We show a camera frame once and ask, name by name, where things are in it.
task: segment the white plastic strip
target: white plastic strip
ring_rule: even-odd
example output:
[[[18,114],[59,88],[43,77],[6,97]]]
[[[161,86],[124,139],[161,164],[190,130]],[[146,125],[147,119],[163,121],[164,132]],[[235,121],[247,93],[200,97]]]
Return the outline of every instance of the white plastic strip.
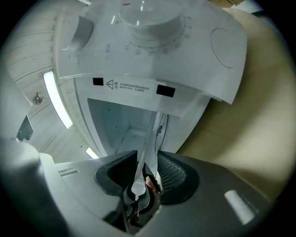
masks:
[[[235,190],[226,192],[224,196],[243,225],[248,224],[255,217],[255,214]]]
[[[152,136],[152,130],[153,130],[153,126],[154,126],[154,123],[155,123],[155,118],[156,118],[156,112],[153,112],[151,114],[151,117],[150,117],[150,122],[149,122],[147,133],[146,133],[146,136],[145,136],[144,149],[143,149],[140,161],[139,161],[138,166],[137,166],[134,181],[136,181],[138,178],[140,178],[141,172],[143,170],[143,167],[144,167],[144,164],[145,164],[146,154],[147,154],[148,149],[149,149],[148,146],[150,145],[150,138]]]
[[[69,115],[67,114],[67,111],[57,91],[54,73],[53,72],[44,73],[43,77],[44,77],[45,86],[46,86],[48,95],[50,97],[50,100],[58,116],[60,117],[61,121],[63,122],[65,127],[69,129],[73,125],[73,123]]]

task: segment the white panel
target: white panel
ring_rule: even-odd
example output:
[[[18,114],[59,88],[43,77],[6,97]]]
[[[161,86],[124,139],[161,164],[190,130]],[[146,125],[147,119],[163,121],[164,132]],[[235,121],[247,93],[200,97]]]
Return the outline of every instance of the white panel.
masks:
[[[16,35],[26,35],[38,32],[54,31],[55,24],[55,20],[41,20],[39,22],[32,21],[25,25],[21,25],[21,27],[16,31]]]
[[[24,47],[26,45],[35,45],[43,42],[51,42],[53,41],[53,33],[36,33],[26,36],[21,36],[16,39],[13,39],[7,50],[14,50],[19,47]]]
[[[51,20],[51,21],[56,21],[56,17],[58,15],[58,12],[56,10],[48,10],[48,11],[34,11],[34,15],[31,17],[28,17],[25,21],[27,22],[36,22],[40,20]]]
[[[81,113],[80,113],[80,109],[79,109],[79,105],[78,105],[78,104],[75,105],[75,106],[73,106],[72,108],[73,108],[73,112],[74,112],[74,116],[75,116],[75,117],[78,117],[78,116],[81,115]]]
[[[65,160],[63,151],[67,149],[69,145],[72,146],[73,139],[76,139],[76,137],[77,137],[77,132],[75,128],[72,126],[68,130],[66,130],[63,137],[58,138],[59,140],[58,144],[55,147],[53,147],[53,149],[49,153],[54,158],[55,162],[63,162]]]
[[[9,52],[9,58],[6,61],[7,65],[10,66],[29,57],[34,58],[41,54],[52,53],[52,47],[53,42],[44,42],[17,48]]]
[[[46,106],[49,106],[50,104],[50,100],[43,100],[42,106],[33,104],[30,112],[28,113],[29,119],[32,118],[35,114],[37,114],[41,109],[43,109]]]
[[[53,65],[52,53],[26,58],[8,67],[8,72],[13,79],[31,74],[40,69]]]
[[[68,133],[68,129],[63,129],[62,131],[57,134],[55,139],[51,141],[48,147],[45,148],[44,153],[50,154],[52,156],[53,151],[55,150],[56,146],[60,143],[60,141],[66,136]]]
[[[30,122],[31,125],[34,127],[36,127],[39,123],[42,123],[43,120],[50,114],[53,113],[53,106],[52,104],[48,104],[46,106],[41,106],[40,104],[40,109],[38,111],[38,113],[34,114],[31,118],[30,118]]]
[[[64,128],[64,124],[58,118],[55,118],[55,120],[52,121],[51,126],[44,130],[42,135],[36,140],[34,143],[35,148],[38,151],[43,152]]]
[[[60,87],[63,87],[67,93],[68,96],[70,96],[71,92],[74,92],[74,83],[73,80],[64,80],[63,83],[60,84]]]
[[[68,99],[69,99],[69,102],[70,102],[73,106],[75,106],[75,105],[78,104],[78,103],[77,103],[77,99],[76,99],[76,95],[75,95],[75,91],[70,91],[70,92],[68,92],[68,93],[67,93],[67,97],[68,97]]]
[[[18,78],[15,83],[19,87],[19,89],[23,90],[29,85],[38,82],[39,80],[43,80],[43,74],[46,72],[50,72],[53,70],[52,66],[49,66],[44,69],[37,70],[31,74],[25,75],[24,77]]]
[[[85,122],[83,120],[82,115],[78,116],[77,119],[78,119],[78,123],[81,125],[81,127],[82,127],[83,131],[85,132],[85,134],[87,134],[91,138],[91,135],[88,132],[88,129],[87,129],[86,125],[85,125]]]
[[[77,132],[75,133],[75,136],[72,136],[68,139],[67,145],[65,145],[62,151],[59,153],[57,161],[59,160],[61,162],[65,162],[69,154],[71,154],[76,147],[80,146],[82,138],[78,136]]]
[[[81,140],[81,142],[74,148],[74,150],[66,158],[65,162],[76,162],[91,159],[89,155],[85,152],[88,145]]]
[[[81,9],[86,5],[76,0],[42,0],[39,1],[36,11],[47,10],[47,11],[59,11],[63,7],[69,7],[73,9]]]

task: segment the warning label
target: warning label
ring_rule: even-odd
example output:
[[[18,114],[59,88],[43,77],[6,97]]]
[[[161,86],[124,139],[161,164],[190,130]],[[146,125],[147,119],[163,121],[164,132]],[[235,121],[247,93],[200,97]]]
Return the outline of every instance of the warning label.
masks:
[[[107,86],[109,86],[113,90],[113,80],[106,83]]]
[[[132,79],[113,79],[106,83],[107,90],[117,93],[130,95],[139,95],[143,97],[152,97],[154,94],[155,85],[149,82],[136,81]]]

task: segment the fluorescent light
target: fluorescent light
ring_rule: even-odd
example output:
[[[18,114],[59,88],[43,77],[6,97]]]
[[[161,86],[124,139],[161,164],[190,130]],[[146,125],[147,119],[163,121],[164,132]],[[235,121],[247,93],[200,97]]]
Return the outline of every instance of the fluorescent light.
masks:
[[[87,148],[86,153],[92,158],[92,159],[99,159],[99,157],[93,152],[92,149]]]
[[[112,19],[112,21],[111,21],[111,24],[113,24],[113,22],[114,22],[114,19],[115,19],[115,16],[113,16],[113,19]]]
[[[85,3],[85,4],[87,4],[87,5],[90,5],[90,4],[91,4],[91,2],[89,2],[88,0],[78,0],[78,1],[80,1],[80,2],[82,2],[82,3]]]
[[[57,91],[54,73],[53,72],[44,73],[43,77],[44,77],[44,82],[45,82],[48,95],[55,108],[55,111],[57,112],[61,121],[64,123],[65,127],[69,129],[73,125],[73,123],[69,115],[67,114],[67,111],[65,110],[65,107],[62,103],[60,95]]]

